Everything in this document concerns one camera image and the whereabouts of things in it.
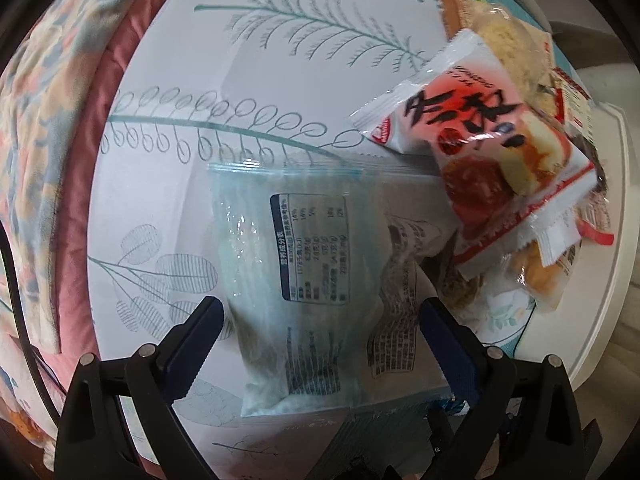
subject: plastic bag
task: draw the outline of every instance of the plastic bag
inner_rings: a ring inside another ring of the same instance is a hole
[[[536,237],[542,266],[548,267],[556,263],[569,247],[580,241],[581,237],[574,210],[568,209],[553,225]]]
[[[509,73],[518,94],[528,102],[545,73],[545,54],[519,20],[498,5],[476,15],[471,25]]]
[[[593,142],[591,109],[593,101],[587,92],[566,72],[556,67],[553,71],[556,92],[556,119],[564,126],[566,134],[596,168],[596,191],[607,192],[607,177],[600,163],[598,150]]]
[[[615,238],[611,232],[608,204],[604,193],[594,190],[575,207],[578,232],[598,245],[613,245]]]
[[[250,378],[242,416],[359,406],[440,385],[416,332],[417,302],[434,294],[414,264],[427,226],[378,203],[395,177],[419,176],[314,162],[209,171],[222,283]]]
[[[579,247],[579,244],[570,247],[553,265],[543,267],[538,243],[533,241],[507,256],[502,268],[507,277],[514,278],[536,299],[538,306],[555,310],[571,276]]]
[[[467,279],[532,241],[595,185],[593,164],[522,103],[471,30],[352,119],[400,153],[431,145],[462,222],[455,263]]]
[[[555,61],[548,32],[514,18],[499,4],[478,0],[440,2],[447,37],[452,39],[463,28],[476,32],[500,60],[526,102],[536,93],[537,83],[550,85]]]
[[[453,247],[455,236],[440,254],[426,258],[421,267],[457,322],[471,329],[483,345],[498,346],[513,357],[535,301],[499,267],[465,280],[453,265]]]

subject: pastry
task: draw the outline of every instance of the pastry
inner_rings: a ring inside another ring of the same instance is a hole
[[[473,29],[500,60],[520,97],[526,100],[542,74],[540,63],[535,62],[532,54],[534,45],[529,33],[515,20],[502,16],[477,20]]]
[[[529,196],[551,184],[570,155],[566,136],[527,110],[518,119],[514,134],[501,143],[498,161],[513,192]]]

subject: packaged bread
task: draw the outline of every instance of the packaged bread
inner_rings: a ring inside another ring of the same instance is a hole
[[[538,306],[555,310],[574,267],[579,244],[570,247],[551,266],[543,267],[538,243],[533,241],[507,259],[508,275],[536,299]]]
[[[533,107],[540,110],[549,117],[556,117],[558,114],[558,105],[556,103],[556,89],[553,87],[538,85],[538,90],[533,95],[531,102]]]
[[[477,0],[440,0],[449,39],[463,28],[474,30],[509,73],[520,95],[536,101],[537,85],[551,85],[556,65],[551,35],[518,20],[500,5]]]
[[[593,165],[523,102],[469,29],[351,117],[367,139],[396,152],[430,146],[461,221],[454,263],[467,281],[534,240],[595,185]]]
[[[606,194],[607,177],[593,140],[591,121],[593,101],[589,94],[562,69],[556,67],[552,75],[556,97],[556,113],[553,117],[562,124],[571,142],[593,162],[598,177],[596,191]]]

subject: red snack wrapper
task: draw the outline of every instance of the red snack wrapper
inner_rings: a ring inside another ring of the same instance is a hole
[[[396,152],[431,146],[462,224],[454,261],[466,278],[524,247],[596,184],[593,164],[522,102],[471,30],[352,118]]]
[[[591,191],[587,198],[575,207],[575,224],[580,236],[589,238],[598,245],[613,245],[611,221],[607,199],[601,191]]]

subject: clear plastic bag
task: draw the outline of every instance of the clear plastic bag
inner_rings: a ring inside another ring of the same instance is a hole
[[[571,142],[594,164],[598,177],[595,190],[606,194],[607,177],[593,141],[593,100],[584,88],[558,67],[553,71],[553,81],[556,98],[556,113],[553,117],[564,126]]]
[[[507,256],[502,268],[505,276],[523,286],[539,307],[555,310],[569,282],[579,248],[580,244],[570,247],[553,265],[543,267],[538,243],[533,241]]]
[[[397,152],[430,145],[462,222],[454,261],[466,279],[535,239],[595,185],[593,164],[522,102],[500,61],[468,29],[352,119],[364,136]]]
[[[581,236],[598,245],[613,245],[609,201],[603,191],[591,191],[575,207],[575,221]]]
[[[457,322],[470,328],[483,345],[499,346],[513,357],[535,302],[500,267],[465,280],[452,260],[455,238],[451,237],[440,254],[426,258],[421,267]]]
[[[529,102],[545,73],[545,53],[527,29],[504,7],[495,4],[476,15],[471,29],[492,50],[520,96]]]
[[[418,362],[416,302],[433,295],[412,267],[426,236],[420,222],[388,218],[378,203],[387,184],[420,178],[398,171],[309,161],[209,166],[222,283],[250,378],[242,416],[429,389],[426,371],[379,377],[385,363],[410,372]],[[411,341],[391,341],[403,331]]]

